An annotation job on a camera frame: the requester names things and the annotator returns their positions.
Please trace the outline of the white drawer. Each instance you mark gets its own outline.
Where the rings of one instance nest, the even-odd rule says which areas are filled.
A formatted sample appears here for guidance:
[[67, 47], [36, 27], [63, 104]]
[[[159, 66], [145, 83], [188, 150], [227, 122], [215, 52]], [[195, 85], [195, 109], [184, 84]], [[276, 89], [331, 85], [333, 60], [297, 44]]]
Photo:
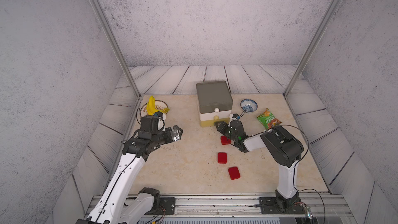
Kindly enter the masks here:
[[230, 118], [232, 111], [219, 111], [219, 112], [212, 112], [212, 113], [205, 113], [201, 114], [199, 113], [200, 116], [200, 121], [208, 121], [208, 120], [216, 120], [215, 117], [218, 117], [218, 119], [225, 119], [225, 118]]

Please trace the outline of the red brooch box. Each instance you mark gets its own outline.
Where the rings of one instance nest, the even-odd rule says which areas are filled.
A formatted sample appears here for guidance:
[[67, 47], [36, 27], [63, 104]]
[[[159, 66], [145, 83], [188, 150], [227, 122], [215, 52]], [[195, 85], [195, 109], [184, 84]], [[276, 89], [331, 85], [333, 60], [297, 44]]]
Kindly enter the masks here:
[[222, 137], [220, 138], [220, 140], [221, 140], [221, 144], [222, 144], [222, 145], [230, 145], [230, 144], [231, 144], [231, 140], [228, 139], [226, 136], [222, 136]]
[[217, 162], [219, 164], [227, 164], [228, 162], [228, 155], [226, 152], [219, 152], [217, 154]]
[[240, 178], [240, 172], [238, 167], [230, 167], [228, 168], [228, 173], [231, 180], [236, 180]]

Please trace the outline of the grey top drawer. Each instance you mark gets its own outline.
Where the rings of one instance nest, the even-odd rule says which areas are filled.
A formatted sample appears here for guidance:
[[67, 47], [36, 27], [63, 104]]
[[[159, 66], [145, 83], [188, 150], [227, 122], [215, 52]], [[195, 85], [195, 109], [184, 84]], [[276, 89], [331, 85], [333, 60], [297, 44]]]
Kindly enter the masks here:
[[224, 80], [196, 84], [199, 112], [201, 114], [229, 111], [233, 106], [233, 99], [227, 82]]

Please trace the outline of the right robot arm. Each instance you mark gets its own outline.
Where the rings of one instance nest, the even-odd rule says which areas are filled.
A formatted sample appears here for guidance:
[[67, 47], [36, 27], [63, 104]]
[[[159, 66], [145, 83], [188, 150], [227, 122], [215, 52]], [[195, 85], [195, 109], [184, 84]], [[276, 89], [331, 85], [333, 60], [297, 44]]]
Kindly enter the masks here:
[[296, 167], [302, 159], [304, 146], [288, 130], [277, 125], [256, 135], [247, 135], [239, 120], [232, 120], [229, 124], [218, 121], [214, 123], [214, 126], [241, 152], [250, 152], [261, 148], [268, 149], [279, 168], [276, 208], [280, 212], [286, 213], [301, 201], [295, 181], [297, 178]]

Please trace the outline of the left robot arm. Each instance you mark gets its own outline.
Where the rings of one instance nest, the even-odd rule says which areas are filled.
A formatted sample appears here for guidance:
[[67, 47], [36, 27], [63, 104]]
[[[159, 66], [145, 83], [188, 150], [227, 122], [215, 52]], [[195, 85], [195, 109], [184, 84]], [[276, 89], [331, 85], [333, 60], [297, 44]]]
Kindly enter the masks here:
[[166, 128], [157, 112], [141, 118], [140, 128], [124, 142], [119, 164], [101, 199], [86, 219], [78, 224], [136, 224], [150, 212], [160, 209], [160, 192], [143, 188], [135, 200], [125, 206], [127, 196], [149, 155], [162, 145], [181, 140], [183, 130], [174, 125]]

